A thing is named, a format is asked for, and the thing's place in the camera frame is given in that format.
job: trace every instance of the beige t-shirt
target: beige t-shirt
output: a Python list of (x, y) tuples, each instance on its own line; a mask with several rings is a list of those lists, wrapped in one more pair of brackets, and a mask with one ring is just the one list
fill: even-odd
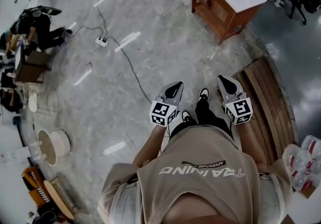
[[(290, 179), (284, 163), (278, 161), (267, 171), (276, 174), (277, 190), (285, 202), (290, 200)], [(141, 198), (136, 211), (139, 211), (141, 223), (161, 223), (176, 199), (185, 193), (200, 196), (218, 214), (238, 223), (259, 222), (262, 192), (256, 165), (216, 127), (194, 126), (179, 132), (162, 155), (142, 168), (131, 164), (114, 165), (98, 206), (105, 222), (111, 211), (119, 208), (120, 204), (115, 201), (123, 190), (132, 187), (135, 174)]]

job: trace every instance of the stool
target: stool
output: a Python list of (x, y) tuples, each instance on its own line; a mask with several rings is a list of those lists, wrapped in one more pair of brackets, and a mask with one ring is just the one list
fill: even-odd
[[(29, 110), (32, 113), (41, 113), (41, 114), (50, 116), (50, 112), (53, 112), (53, 113), (59, 112), (60, 107), (59, 107), (59, 100), (58, 100), (57, 91), (55, 91), (55, 93), (57, 95), (58, 110), (53, 110), (53, 109), (49, 108), (49, 105), (48, 105), (49, 92), (50, 91), (44, 91), (44, 92), (41, 92), (41, 93), (34, 92), (34, 93), (31, 94), (31, 96), (29, 97), (29, 100), (28, 100), (28, 107), (29, 107)], [(41, 96), (45, 96), (46, 99), (47, 99), (47, 103), (45, 105), (46, 107), (40, 107), (39, 106), (39, 99), (40, 99)]]

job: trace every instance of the black pants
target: black pants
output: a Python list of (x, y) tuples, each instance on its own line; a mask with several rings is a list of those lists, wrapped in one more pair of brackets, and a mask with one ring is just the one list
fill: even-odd
[[(231, 136), (231, 132), (225, 122), (225, 120), (218, 118), (215, 116), (215, 114), (209, 109), (209, 103), (205, 99), (199, 100), (199, 102), (196, 105), (196, 116), (199, 121), (199, 125), (211, 125), (218, 127), (225, 131), (228, 135)], [(186, 129), (190, 126), (197, 125), (197, 122), (194, 119), (190, 119), (188, 122), (183, 122), (179, 124), (171, 133), (172, 138), (174, 135), (176, 135), (178, 132), (182, 131), (183, 129)]]
[(62, 37), (64, 33), (63, 28), (58, 28), (50, 32), (50, 18), (42, 14), (39, 16), (35, 23), (36, 33), (38, 36), (38, 46), (41, 50), (45, 50), (64, 42)]

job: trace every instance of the gray floor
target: gray floor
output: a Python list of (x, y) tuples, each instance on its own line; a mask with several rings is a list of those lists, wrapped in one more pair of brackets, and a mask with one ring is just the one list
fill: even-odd
[(321, 138), (321, 11), (303, 12), (302, 24), (298, 10), (291, 20), (290, 6), (275, 7), (273, 0), (265, 3), (251, 22), (282, 79), (292, 104), (298, 140), (306, 135)]
[[(53, 18), (56, 26), (77, 22), (101, 26), (93, 6), (99, 0), (53, 0), (63, 12)], [(210, 105), (224, 117), (216, 95), (217, 76), (232, 75), (261, 53), (250, 29), (217, 46), (218, 38), (204, 21), (191, 14), (191, 0), (105, 0), (99, 5), (107, 23), (108, 35), (119, 42), (132, 32), (141, 35), (124, 50), (132, 61), (141, 85), (150, 99), (165, 84), (184, 82), (181, 108), (192, 111), (204, 86), (211, 94)], [(96, 206), (101, 188), (112, 164), (130, 162), (142, 147), (153, 125), (149, 122), (149, 102), (139, 90), (129, 64), (116, 44), (108, 40), (99, 47), (99, 31), (81, 30), (57, 52), (52, 71), (43, 86), (55, 101), (56, 89), (61, 110), (50, 116), (27, 113), (24, 134), (28, 144), (36, 140), (32, 129), (64, 127), (69, 135), (71, 153), (54, 167), (38, 161), (47, 179), (59, 176), (63, 186), (80, 208), (76, 223), (102, 223)], [(92, 64), (92, 72), (78, 86), (74, 82)], [(124, 141), (121, 150), (104, 155), (105, 149)]]

